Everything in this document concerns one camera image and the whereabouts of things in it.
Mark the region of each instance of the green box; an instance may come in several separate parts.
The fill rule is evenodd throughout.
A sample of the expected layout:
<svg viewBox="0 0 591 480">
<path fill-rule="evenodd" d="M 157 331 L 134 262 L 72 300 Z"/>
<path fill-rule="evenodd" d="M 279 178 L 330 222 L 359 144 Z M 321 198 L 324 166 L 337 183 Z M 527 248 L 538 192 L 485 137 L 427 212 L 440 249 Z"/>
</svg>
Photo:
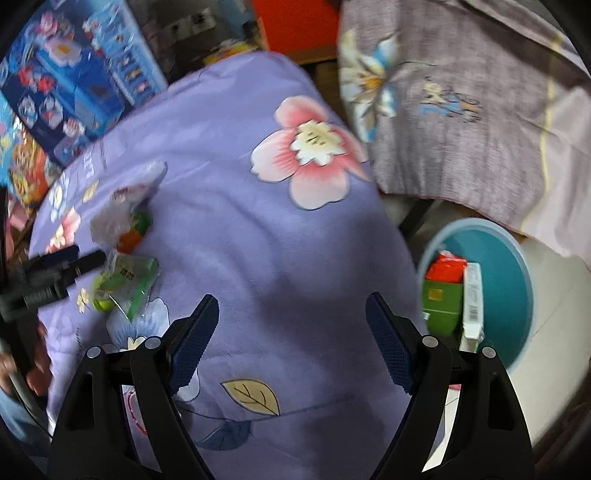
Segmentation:
<svg viewBox="0 0 591 480">
<path fill-rule="evenodd" d="M 462 322 L 463 297 L 462 283 L 423 282 L 423 312 L 429 333 L 439 337 L 453 336 Z"/>
</svg>

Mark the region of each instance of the human hand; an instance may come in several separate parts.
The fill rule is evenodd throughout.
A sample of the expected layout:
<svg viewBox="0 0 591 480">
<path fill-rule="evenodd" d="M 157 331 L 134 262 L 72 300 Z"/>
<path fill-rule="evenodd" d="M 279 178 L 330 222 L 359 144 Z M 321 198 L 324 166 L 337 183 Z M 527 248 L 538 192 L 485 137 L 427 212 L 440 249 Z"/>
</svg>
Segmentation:
<svg viewBox="0 0 591 480">
<path fill-rule="evenodd" d="M 27 373 L 27 384 L 39 397 L 47 395 L 51 383 L 51 360 L 47 354 L 45 338 L 47 329 L 40 322 L 37 326 L 38 339 L 34 345 L 33 368 Z M 17 372 L 17 365 L 10 353 L 0 353 L 0 388 L 7 395 L 14 395 L 14 387 L 10 375 Z"/>
</svg>

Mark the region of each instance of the yellow leaf print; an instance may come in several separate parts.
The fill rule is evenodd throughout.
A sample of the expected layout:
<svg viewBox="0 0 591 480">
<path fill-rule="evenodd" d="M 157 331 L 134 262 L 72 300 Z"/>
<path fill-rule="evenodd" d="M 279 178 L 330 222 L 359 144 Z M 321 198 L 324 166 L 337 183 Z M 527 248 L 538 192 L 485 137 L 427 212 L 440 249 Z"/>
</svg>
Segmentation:
<svg viewBox="0 0 591 480">
<path fill-rule="evenodd" d="M 99 181 L 97 180 L 94 182 L 90 187 L 86 189 L 84 192 L 84 197 L 82 197 L 82 203 L 86 203 L 92 200 L 92 197 L 95 196 L 96 188 L 99 186 Z"/>
<path fill-rule="evenodd" d="M 80 313 L 84 313 L 86 311 L 86 307 L 90 304 L 90 297 L 85 288 L 80 290 L 76 303 L 78 304 L 78 311 Z"/>
<path fill-rule="evenodd" d="M 255 413 L 278 416 L 279 402 L 267 385 L 258 380 L 229 380 L 222 386 L 240 406 Z"/>
</svg>

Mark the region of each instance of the blue gripper pad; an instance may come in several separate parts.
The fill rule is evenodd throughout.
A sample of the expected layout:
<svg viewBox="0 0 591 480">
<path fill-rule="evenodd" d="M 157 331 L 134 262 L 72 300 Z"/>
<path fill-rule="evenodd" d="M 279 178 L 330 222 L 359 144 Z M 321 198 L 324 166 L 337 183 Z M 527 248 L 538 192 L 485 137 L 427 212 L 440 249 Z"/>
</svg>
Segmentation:
<svg viewBox="0 0 591 480">
<path fill-rule="evenodd" d="M 400 385 L 406 393 L 410 393 L 414 386 L 412 357 L 400 339 L 388 313 L 391 312 L 385 312 L 376 294 L 372 293 L 365 302 L 365 319 L 378 344 L 392 381 Z"/>
<path fill-rule="evenodd" d="M 178 392 L 179 388 L 186 387 L 197 369 L 205 347 L 217 326 L 219 319 L 217 300 L 211 295 L 206 295 L 189 319 L 189 331 L 176 345 L 176 350 L 170 359 L 168 388 L 171 395 Z"/>
</svg>

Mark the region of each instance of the red-orange panel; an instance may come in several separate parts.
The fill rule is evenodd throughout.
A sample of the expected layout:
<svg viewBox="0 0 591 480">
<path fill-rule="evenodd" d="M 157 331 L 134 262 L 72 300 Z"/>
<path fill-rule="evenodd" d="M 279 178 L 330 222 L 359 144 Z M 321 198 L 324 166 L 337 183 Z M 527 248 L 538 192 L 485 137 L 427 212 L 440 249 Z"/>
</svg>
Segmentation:
<svg viewBox="0 0 591 480">
<path fill-rule="evenodd" d="M 336 44 L 339 11 L 330 0 L 251 0 L 271 50 L 284 54 Z"/>
</svg>

